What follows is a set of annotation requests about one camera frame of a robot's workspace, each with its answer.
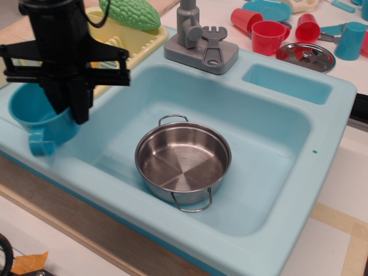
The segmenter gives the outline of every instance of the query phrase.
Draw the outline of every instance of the metal lid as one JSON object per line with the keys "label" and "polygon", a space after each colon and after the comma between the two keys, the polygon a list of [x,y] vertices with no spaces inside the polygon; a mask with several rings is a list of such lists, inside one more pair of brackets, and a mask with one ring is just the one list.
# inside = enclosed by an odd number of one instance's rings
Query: metal lid
{"label": "metal lid", "polygon": [[307,43],[291,43],[281,47],[276,58],[321,73],[330,71],[336,63],[335,57],[325,48]]}

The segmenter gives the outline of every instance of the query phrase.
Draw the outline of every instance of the red plastic cup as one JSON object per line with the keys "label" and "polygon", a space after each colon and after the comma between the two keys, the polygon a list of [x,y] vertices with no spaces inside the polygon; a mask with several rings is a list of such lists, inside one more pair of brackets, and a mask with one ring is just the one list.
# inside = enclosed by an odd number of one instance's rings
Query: red plastic cup
{"label": "red plastic cup", "polygon": [[249,35],[254,23],[263,20],[263,15],[251,10],[235,9],[231,14],[231,23]]}
{"label": "red plastic cup", "polygon": [[276,21],[259,21],[252,26],[253,51],[266,56],[274,55],[290,35],[290,29]]}
{"label": "red plastic cup", "polygon": [[364,35],[361,53],[365,56],[368,56],[368,28],[366,29],[366,34]]}
{"label": "red plastic cup", "polygon": [[298,27],[295,31],[295,37],[299,42],[312,43],[321,35],[321,28],[318,26],[315,17],[306,13],[299,17]]}

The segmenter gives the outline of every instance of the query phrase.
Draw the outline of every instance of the bitter melon toy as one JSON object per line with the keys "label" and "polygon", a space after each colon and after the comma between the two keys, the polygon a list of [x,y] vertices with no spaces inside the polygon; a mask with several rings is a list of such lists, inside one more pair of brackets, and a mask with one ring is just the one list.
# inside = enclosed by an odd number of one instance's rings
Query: bitter melon toy
{"label": "bitter melon toy", "polygon": [[[102,11],[107,4],[108,0],[99,0]],[[154,30],[161,26],[159,13],[146,0],[111,0],[109,17],[137,30]]]}

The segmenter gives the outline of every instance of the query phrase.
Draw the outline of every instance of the blue plastic cup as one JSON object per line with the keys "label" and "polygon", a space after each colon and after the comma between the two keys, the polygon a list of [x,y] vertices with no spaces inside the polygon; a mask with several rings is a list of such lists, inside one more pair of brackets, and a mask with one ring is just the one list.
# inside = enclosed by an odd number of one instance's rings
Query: blue plastic cup
{"label": "blue plastic cup", "polygon": [[362,0],[362,18],[368,20],[368,0]]}
{"label": "blue plastic cup", "polygon": [[9,112],[29,132],[29,148],[34,156],[53,155],[55,148],[72,139],[81,127],[70,108],[56,114],[37,83],[27,83],[13,94]]}
{"label": "blue plastic cup", "polygon": [[341,35],[335,55],[343,60],[356,60],[361,53],[366,25],[359,22],[349,22]]}

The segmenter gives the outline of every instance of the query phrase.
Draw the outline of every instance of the metal pot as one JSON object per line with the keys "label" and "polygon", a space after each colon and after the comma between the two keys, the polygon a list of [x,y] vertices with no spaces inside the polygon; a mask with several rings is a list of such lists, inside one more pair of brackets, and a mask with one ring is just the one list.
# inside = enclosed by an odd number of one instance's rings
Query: metal pot
{"label": "metal pot", "polygon": [[[173,116],[182,117],[185,122],[161,125],[162,120]],[[181,211],[199,212],[212,205],[212,194],[231,164],[231,150],[215,130],[172,114],[162,117],[158,127],[140,140],[135,162],[154,195],[175,203]],[[209,203],[201,209],[181,207],[206,198]]]}

